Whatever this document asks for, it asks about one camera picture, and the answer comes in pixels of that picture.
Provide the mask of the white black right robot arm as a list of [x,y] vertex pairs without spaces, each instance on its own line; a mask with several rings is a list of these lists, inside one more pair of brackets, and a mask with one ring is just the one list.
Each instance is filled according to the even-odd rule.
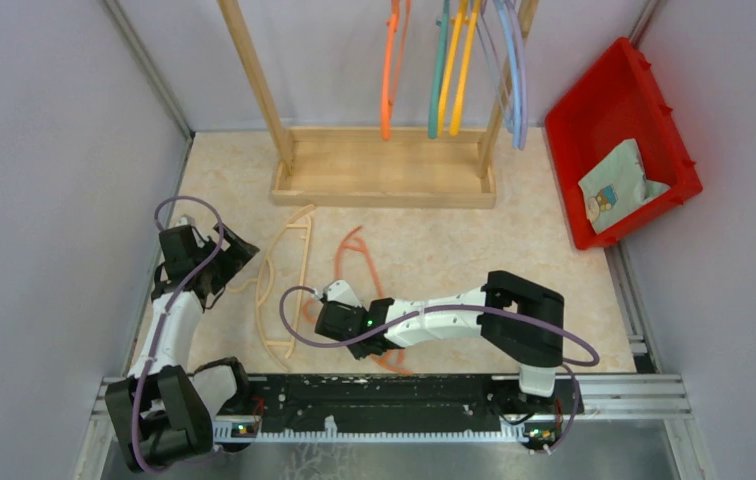
[[564,325],[560,293],[498,270],[468,291],[431,300],[379,298],[364,305],[342,280],[327,286],[314,332],[347,342],[361,359],[420,343],[483,338],[519,364],[517,398],[530,412],[556,398],[556,368],[563,362]]

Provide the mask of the yellow plastic hanger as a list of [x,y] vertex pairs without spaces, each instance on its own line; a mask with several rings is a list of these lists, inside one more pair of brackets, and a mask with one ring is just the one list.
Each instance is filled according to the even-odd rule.
[[462,126],[472,47],[475,40],[477,23],[481,16],[482,4],[482,0],[467,1],[466,8],[462,14],[462,27],[465,30],[466,37],[463,44],[455,103],[453,105],[451,123],[449,126],[449,133],[452,136],[458,135]]
[[446,125],[451,78],[454,70],[455,58],[457,56],[460,35],[466,23],[468,5],[468,1],[459,1],[455,14],[451,16],[449,14],[451,2],[444,2],[444,15],[441,17],[440,40],[440,46],[442,47],[441,83],[437,90],[438,96],[436,97],[436,110],[433,118],[435,138],[443,134]]

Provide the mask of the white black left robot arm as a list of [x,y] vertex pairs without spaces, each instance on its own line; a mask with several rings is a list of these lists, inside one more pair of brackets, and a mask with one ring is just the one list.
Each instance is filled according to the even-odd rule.
[[202,238],[183,223],[158,235],[164,260],[155,271],[153,318],[143,352],[125,379],[108,385],[105,404],[126,466],[161,471],[214,448],[213,421],[246,411],[254,388],[243,365],[225,357],[187,369],[194,332],[231,279],[258,253],[227,226]]

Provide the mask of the teal plastic hanger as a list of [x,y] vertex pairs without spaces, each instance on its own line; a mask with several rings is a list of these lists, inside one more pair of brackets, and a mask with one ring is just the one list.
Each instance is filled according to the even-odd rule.
[[429,139],[436,139],[438,136],[438,107],[440,92],[445,72],[446,54],[448,49],[448,27],[450,19],[450,0],[442,1],[441,15],[436,20],[436,25],[439,27],[439,35],[436,47],[436,55],[434,61],[434,70],[430,89],[430,102],[429,113],[427,123],[427,135]]

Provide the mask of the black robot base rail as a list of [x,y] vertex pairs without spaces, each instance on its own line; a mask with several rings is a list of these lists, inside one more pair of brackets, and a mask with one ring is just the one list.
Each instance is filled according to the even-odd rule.
[[489,374],[250,377],[215,417],[228,451],[261,443],[517,443],[552,449],[585,411],[580,386],[559,377],[548,397],[515,376]]

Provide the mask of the orange plastic hanger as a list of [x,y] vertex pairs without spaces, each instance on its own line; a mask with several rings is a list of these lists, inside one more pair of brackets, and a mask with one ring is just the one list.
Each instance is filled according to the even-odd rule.
[[392,116],[403,63],[412,1],[392,0],[386,21],[386,41],[382,71],[380,133],[384,141],[392,134]]
[[[362,258],[365,261],[365,264],[368,268],[368,272],[370,275],[370,278],[372,280],[374,290],[379,298],[383,298],[385,295],[385,291],[382,285],[382,282],[380,280],[380,276],[378,274],[378,271],[375,267],[374,261],[372,259],[371,253],[368,248],[368,244],[365,242],[365,240],[359,236],[359,232],[362,230],[363,226],[359,225],[349,231],[346,236],[340,241],[338,244],[335,254],[334,254],[334,263],[333,263],[333,272],[334,272],[334,280],[342,280],[343,279],[343,266],[344,266],[344,256],[345,253],[348,251],[359,253]],[[397,374],[401,376],[412,376],[413,372],[406,368],[403,363],[405,360],[405,354],[401,350],[396,350],[396,359],[391,360],[390,359],[391,352],[385,352],[380,355],[371,354],[369,358],[378,366],[380,366],[382,369]]]

